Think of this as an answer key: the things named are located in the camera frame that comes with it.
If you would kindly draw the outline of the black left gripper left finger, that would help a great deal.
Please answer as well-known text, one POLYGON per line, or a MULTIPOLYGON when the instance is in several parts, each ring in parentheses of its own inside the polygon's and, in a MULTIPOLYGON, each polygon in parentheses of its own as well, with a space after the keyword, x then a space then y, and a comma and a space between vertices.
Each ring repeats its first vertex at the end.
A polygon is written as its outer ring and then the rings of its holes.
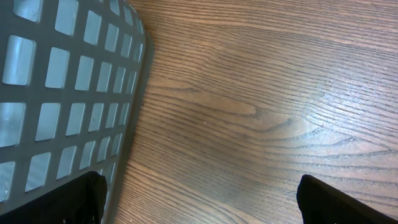
POLYGON ((101 223, 107 191, 105 176, 90 171, 1 215, 1 224, 101 223))

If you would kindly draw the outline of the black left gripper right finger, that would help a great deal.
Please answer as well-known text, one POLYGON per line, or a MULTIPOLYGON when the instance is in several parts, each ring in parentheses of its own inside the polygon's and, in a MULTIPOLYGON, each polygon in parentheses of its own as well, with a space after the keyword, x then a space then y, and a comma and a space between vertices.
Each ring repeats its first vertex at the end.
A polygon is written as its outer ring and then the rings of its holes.
POLYGON ((397 220, 367 206, 312 175, 303 175, 297 188, 297 203, 304 224, 393 223, 397 220))

